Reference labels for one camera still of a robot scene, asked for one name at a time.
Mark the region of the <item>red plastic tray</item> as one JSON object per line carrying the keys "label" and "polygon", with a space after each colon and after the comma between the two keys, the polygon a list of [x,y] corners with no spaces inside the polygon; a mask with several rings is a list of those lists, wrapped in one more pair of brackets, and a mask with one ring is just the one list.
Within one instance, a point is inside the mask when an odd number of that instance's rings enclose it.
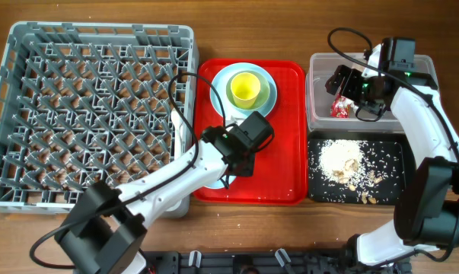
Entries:
{"label": "red plastic tray", "polygon": [[276,83],[276,105],[266,117],[276,137],[256,153],[251,177],[238,177],[227,189],[203,187],[194,196],[203,202],[296,205],[308,191],[304,70],[293,61],[248,62],[265,69]]}

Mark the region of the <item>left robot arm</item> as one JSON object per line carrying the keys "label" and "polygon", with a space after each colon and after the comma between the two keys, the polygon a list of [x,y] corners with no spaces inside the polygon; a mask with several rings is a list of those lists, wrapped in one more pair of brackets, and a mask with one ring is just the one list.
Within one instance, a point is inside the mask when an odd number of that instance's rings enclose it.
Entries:
{"label": "left robot arm", "polygon": [[95,183],[70,211],[54,240],[81,273],[139,273],[148,228],[171,206],[223,177],[249,177],[254,156],[273,133],[243,124],[210,126],[167,166],[116,189]]}

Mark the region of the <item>clear plastic bin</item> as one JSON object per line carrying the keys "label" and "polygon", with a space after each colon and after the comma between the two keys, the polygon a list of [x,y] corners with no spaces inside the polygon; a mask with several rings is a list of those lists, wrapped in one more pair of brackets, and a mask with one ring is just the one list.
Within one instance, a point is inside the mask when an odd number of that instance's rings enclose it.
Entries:
{"label": "clear plastic bin", "polygon": [[310,58],[310,67],[306,76],[308,128],[311,131],[335,129],[357,132],[402,132],[402,126],[390,112],[385,113],[374,123],[360,120],[373,117],[364,110],[360,111],[358,116],[354,116],[354,112],[351,111],[348,118],[331,116],[330,108],[335,97],[327,93],[325,84],[339,65],[351,67],[354,63],[336,53],[315,53]]}

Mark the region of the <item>red candy wrapper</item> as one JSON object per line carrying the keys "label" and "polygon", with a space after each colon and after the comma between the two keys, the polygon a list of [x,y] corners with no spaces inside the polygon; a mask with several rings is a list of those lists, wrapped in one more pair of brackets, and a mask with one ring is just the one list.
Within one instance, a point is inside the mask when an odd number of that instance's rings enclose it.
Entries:
{"label": "red candy wrapper", "polygon": [[330,108],[330,116],[334,118],[348,118],[353,102],[341,95],[336,96]]}

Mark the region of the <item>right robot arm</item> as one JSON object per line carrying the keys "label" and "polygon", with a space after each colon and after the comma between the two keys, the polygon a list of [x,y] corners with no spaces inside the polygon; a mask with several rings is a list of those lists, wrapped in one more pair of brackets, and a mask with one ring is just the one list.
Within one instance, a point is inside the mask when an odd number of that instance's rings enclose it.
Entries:
{"label": "right robot arm", "polygon": [[443,262],[459,247],[459,137],[435,79],[416,71],[415,48],[413,39],[385,38],[366,52],[363,71],[340,65],[325,84],[377,116],[392,112],[417,165],[393,220],[355,239],[356,261],[369,268],[416,254]]}

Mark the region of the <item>small blue food bowl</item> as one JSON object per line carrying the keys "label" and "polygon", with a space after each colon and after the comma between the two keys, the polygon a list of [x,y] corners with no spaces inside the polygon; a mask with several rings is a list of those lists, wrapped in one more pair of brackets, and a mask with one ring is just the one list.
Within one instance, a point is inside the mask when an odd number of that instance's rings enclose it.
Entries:
{"label": "small blue food bowl", "polygon": [[205,185],[205,188],[217,190],[225,189],[227,186],[230,186],[236,179],[236,176],[223,176],[219,180]]}

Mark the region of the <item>light green bowl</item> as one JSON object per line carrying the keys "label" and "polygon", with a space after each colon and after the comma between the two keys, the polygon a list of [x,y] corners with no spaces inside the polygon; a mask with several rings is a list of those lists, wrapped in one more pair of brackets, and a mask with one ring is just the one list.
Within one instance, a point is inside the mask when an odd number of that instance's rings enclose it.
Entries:
{"label": "light green bowl", "polygon": [[270,95],[271,95],[271,89],[270,89],[270,85],[269,85],[268,80],[263,75],[261,75],[258,72],[255,72],[255,71],[241,71],[241,72],[251,72],[251,73],[254,73],[259,78],[260,83],[261,83],[260,93],[257,96],[254,105],[250,109],[245,110],[245,109],[241,109],[241,108],[237,107],[235,105],[235,102],[234,102],[233,97],[231,95],[231,89],[230,89],[231,80],[233,79],[233,77],[237,73],[239,73],[239,72],[235,72],[229,78],[229,80],[228,80],[228,82],[226,84],[226,95],[227,95],[228,101],[233,105],[233,107],[235,107],[237,110],[240,110],[240,111],[250,111],[250,110],[251,111],[255,111],[255,110],[263,109],[267,105],[267,102],[269,101]]}

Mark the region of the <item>grey dishwasher rack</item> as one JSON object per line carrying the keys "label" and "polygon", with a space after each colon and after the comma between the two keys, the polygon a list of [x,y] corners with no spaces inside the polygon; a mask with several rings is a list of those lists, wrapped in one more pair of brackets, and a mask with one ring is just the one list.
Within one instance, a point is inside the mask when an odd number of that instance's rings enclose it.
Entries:
{"label": "grey dishwasher rack", "polygon": [[0,212],[62,214],[174,161],[171,111],[193,118],[193,30],[19,21],[0,68]]}

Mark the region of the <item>yellow plastic cup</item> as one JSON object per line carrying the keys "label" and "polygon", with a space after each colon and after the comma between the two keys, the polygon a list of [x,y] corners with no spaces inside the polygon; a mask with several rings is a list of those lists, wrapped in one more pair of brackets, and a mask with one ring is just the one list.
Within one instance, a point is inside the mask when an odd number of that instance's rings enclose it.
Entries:
{"label": "yellow plastic cup", "polygon": [[260,93],[261,83],[254,73],[239,72],[231,80],[230,89],[235,105],[248,110]]}

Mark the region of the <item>white plastic spoon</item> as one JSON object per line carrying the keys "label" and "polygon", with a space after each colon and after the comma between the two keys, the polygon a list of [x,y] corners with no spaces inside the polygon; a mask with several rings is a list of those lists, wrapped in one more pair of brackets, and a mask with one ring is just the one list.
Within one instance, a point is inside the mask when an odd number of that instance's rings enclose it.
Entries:
{"label": "white plastic spoon", "polygon": [[179,115],[179,113],[172,109],[171,111],[171,122],[174,126],[174,157],[179,158],[183,154],[182,144],[183,144],[183,137],[181,135],[182,128],[183,128],[183,121]]}

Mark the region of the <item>light blue plate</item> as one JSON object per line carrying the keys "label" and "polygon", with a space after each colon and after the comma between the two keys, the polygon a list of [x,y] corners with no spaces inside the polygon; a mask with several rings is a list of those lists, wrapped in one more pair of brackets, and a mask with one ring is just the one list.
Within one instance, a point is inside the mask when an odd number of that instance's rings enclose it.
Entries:
{"label": "light blue plate", "polygon": [[216,76],[212,80],[212,85],[218,92],[219,97],[222,99],[222,104],[223,104],[223,108],[225,111],[226,119],[229,119],[231,116],[237,117],[238,119],[244,119],[253,112],[251,110],[250,111],[237,110],[228,101],[228,98],[226,95],[226,84],[229,78],[235,72],[241,72],[241,71],[255,71],[263,75],[268,80],[270,89],[271,89],[270,99],[267,102],[267,105],[263,109],[255,110],[261,113],[263,116],[267,116],[268,114],[272,112],[274,106],[276,105],[276,101],[278,98],[278,91],[277,91],[275,81],[273,80],[272,76],[264,68],[258,65],[252,64],[252,63],[248,63],[248,62],[238,62],[238,63],[224,67],[220,72],[216,74]]}

